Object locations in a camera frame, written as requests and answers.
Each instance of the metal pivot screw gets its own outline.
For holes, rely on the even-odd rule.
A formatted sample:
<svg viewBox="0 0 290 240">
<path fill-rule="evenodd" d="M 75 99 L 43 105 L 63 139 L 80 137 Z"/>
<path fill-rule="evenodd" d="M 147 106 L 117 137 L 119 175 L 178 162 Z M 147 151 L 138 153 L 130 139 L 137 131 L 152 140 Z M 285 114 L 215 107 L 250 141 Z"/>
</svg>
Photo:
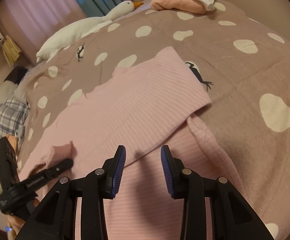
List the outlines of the metal pivot screw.
<svg viewBox="0 0 290 240">
<path fill-rule="evenodd" d="M 219 182 L 222 184 L 226 184 L 228 182 L 228 180 L 225 177 L 219 177 Z"/>
<path fill-rule="evenodd" d="M 182 170 L 182 173 L 185 174 L 185 175 L 190 175 L 190 174 L 192 174 L 192 170 L 190 170 L 190 169 L 183 169 Z"/>
<path fill-rule="evenodd" d="M 102 174 L 104 174 L 104 170 L 103 169 L 97 169 L 96 171 L 95 171 L 95 174 L 96 175 L 102 175 Z"/>
<path fill-rule="evenodd" d="M 62 178 L 60 178 L 60 183 L 61 184 L 65 184 L 65 183 L 67 183 L 68 182 L 68 178 L 67 177 L 62 177 Z"/>
</svg>

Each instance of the goose orange beak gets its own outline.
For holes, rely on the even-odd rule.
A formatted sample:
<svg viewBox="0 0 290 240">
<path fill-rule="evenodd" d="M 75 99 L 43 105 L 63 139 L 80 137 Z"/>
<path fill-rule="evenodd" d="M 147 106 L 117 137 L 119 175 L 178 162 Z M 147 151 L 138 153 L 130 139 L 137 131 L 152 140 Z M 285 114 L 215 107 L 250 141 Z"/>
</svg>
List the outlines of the goose orange beak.
<svg viewBox="0 0 290 240">
<path fill-rule="evenodd" d="M 143 2 L 133 2 L 133 4 L 134 4 L 134 8 L 137 9 L 139 6 L 141 6 L 144 3 Z"/>
</svg>

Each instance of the white polka dot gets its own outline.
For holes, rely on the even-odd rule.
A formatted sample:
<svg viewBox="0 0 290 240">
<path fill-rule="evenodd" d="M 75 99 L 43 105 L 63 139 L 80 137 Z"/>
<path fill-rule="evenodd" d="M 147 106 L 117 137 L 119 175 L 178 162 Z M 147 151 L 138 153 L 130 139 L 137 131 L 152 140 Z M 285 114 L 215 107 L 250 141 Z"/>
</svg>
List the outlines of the white polka dot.
<svg viewBox="0 0 290 240">
<path fill-rule="evenodd" d="M 48 121 L 49 121 L 49 118 L 51 117 L 51 113 L 48 113 L 44 120 L 43 120 L 43 128 L 47 125 Z"/>
<path fill-rule="evenodd" d="M 107 31 L 108 31 L 108 32 L 111 32 L 111 31 L 113 31 L 113 30 L 116 30 L 119 26 L 120 26 L 119 23 L 113 23 L 113 24 L 111 24 L 110 26 L 108 26 Z"/>
<path fill-rule="evenodd" d="M 52 53 L 52 55 L 50 55 L 50 57 L 49 57 L 49 59 L 47 60 L 47 62 L 49 62 L 52 58 L 54 58 L 55 55 L 56 55 L 59 51 L 60 51 L 60 49 L 56 49 L 56 50 L 54 50 L 54 52 Z"/>
<path fill-rule="evenodd" d="M 82 34 L 82 35 L 81 35 L 81 38 L 83 38 L 83 37 L 85 37 L 85 36 L 87 36 L 87 35 L 89 35 L 89 34 L 91 34 L 91 33 L 97 33 L 97 32 L 99 32 L 101 28 L 103 28 L 103 27 L 109 25 L 111 22 L 112 22 L 112 21 L 109 20 L 109 21 L 102 22 L 102 23 L 96 25 L 94 28 L 90 29 L 88 32 Z"/>
<path fill-rule="evenodd" d="M 46 104 L 47 104 L 47 97 L 46 96 L 43 96 L 40 98 L 39 102 L 37 103 L 38 107 L 40 109 L 44 109 L 46 107 Z"/>
<path fill-rule="evenodd" d="M 252 20 L 252 21 L 254 21 L 254 22 L 257 22 L 256 20 L 254 20 L 254 19 L 251 19 L 251 18 L 249 18 L 250 20 Z M 260 22 L 257 22 L 257 23 L 260 23 Z"/>
<path fill-rule="evenodd" d="M 51 66 L 48 68 L 48 74 L 50 77 L 56 77 L 58 73 L 58 67 L 57 66 Z"/>
<path fill-rule="evenodd" d="M 99 54 L 94 62 L 94 66 L 97 66 L 98 64 L 103 62 L 106 58 L 107 58 L 107 52 L 103 52 L 103 53 Z"/>
<path fill-rule="evenodd" d="M 145 14 L 150 14 L 150 13 L 153 13 L 153 12 L 157 12 L 155 10 L 148 10 L 147 12 L 145 12 Z"/>
<path fill-rule="evenodd" d="M 215 6 L 216 9 L 221 10 L 223 12 L 226 10 L 226 7 L 222 3 L 215 2 L 214 6 Z"/>
<path fill-rule="evenodd" d="M 30 131 L 28 132 L 28 137 L 27 137 L 27 140 L 29 141 L 31 138 L 32 138 L 32 135 L 33 135 L 33 129 L 31 128 Z"/>
<path fill-rule="evenodd" d="M 137 29 L 135 35 L 137 38 L 148 36 L 152 31 L 152 28 L 149 26 L 142 26 Z"/>
<path fill-rule="evenodd" d="M 276 224 L 270 223 L 266 224 L 268 231 L 271 233 L 272 237 L 275 239 L 278 235 L 279 228 Z"/>
<path fill-rule="evenodd" d="M 83 93 L 83 90 L 79 89 L 74 94 L 71 95 L 70 99 L 68 100 L 67 105 L 69 106 L 71 103 L 73 103 L 75 100 L 77 100 Z"/>
<path fill-rule="evenodd" d="M 224 25 L 224 26 L 235 26 L 236 24 L 231 22 L 231 21 L 219 21 L 218 22 L 220 25 Z"/>
<path fill-rule="evenodd" d="M 257 46 L 251 40 L 236 40 L 234 41 L 234 46 L 240 51 L 247 54 L 253 54 L 258 52 Z"/>
<path fill-rule="evenodd" d="M 274 34 L 274 33 L 268 33 L 268 36 L 271 37 L 271 38 L 273 38 L 274 40 L 279 41 L 279 42 L 281 42 L 281 43 L 284 44 L 284 40 L 283 40 L 283 38 L 281 38 L 281 37 L 278 36 L 277 34 Z"/>
<path fill-rule="evenodd" d="M 22 168 L 22 161 L 19 160 L 19 161 L 18 161 L 18 170 L 20 170 L 21 168 Z"/>
<path fill-rule="evenodd" d="M 72 83 L 72 79 L 70 79 L 69 81 L 67 81 L 67 82 L 65 83 L 65 85 L 63 86 L 62 91 L 64 91 L 65 89 L 67 89 L 67 87 L 68 87 L 71 83 Z"/>
<path fill-rule="evenodd" d="M 186 65 L 187 65 L 188 67 L 191 66 L 191 67 L 197 69 L 198 73 L 200 73 L 200 72 L 199 72 L 199 68 L 197 67 L 197 65 L 196 65 L 194 62 L 192 62 L 192 61 L 185 61 L 185 63 L 186 63 Z"/>
<path fill-rule="evenodd" d="M 190 30 L 186 32 L 178 31 L 174 33 L 173 38 L 176 41 L 183 41 L 186 37 L 192 36 L 193 34 L 194 34 L 193 31 Z"/>
<path fill-rule="evenodd" d="M 290 127 L 290 108 L 280 97 L 264 94 L 259 105 L 265 124 L 274 132 L 283 132 Z"/>
<path fill-rule="evenodd" d="M 136 62 L 137 56 L 136 55 L 131 55 L 127 58 L 122 59 L 118 64 L 117 67 L 123 67 L 123 68 L 128 68 L 133 66 L 133 64 Z"/>
<path fill-rule="evenodd" d="M 184 12 L 177 12 L 177 16 L 178 16 L 178 18 L 180 18 L 184 21 L 194 18 L 194 16 L 192 14 L 184 13 Z"/>
</svg>

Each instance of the bed sheet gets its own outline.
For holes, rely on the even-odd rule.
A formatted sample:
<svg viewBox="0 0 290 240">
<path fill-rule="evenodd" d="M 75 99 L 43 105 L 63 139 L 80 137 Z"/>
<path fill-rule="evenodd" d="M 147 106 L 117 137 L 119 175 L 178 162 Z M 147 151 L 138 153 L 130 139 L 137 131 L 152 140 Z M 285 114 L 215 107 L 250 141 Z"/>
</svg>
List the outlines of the bed sheet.
<svg viewBox="0 0 290 240">
<path fill-rule="evenodd" d="M 212 104 L 196 114 L 232 159 L 244 197 L 276 239 L 290 233 L 290 43 L 231 3 L 198 16 L 146 10 L 74 42 L 31 76 L 25 163 L 68 104 L 172 46 Z"/>
</svg>

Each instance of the white goose plush toy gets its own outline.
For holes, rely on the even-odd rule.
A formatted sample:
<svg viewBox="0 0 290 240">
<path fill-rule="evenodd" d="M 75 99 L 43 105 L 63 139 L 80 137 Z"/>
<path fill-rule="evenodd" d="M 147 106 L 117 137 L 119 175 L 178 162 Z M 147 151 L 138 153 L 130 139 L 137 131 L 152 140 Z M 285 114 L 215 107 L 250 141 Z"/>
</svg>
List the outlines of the white goose plush toy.
<svg viewBox="0 0 290 240">
<path fill-rule="evenodd" d="M 132 12 L 142 4 L 142 2 L 124 1 L 103 17 L 85 18 L 61 28 L 43 44 L 36 54 L 37 62 L 51 59 L 60 50 L 78 41 L 81 37 L 98 31 L 119 17 Z"/>
</svg>

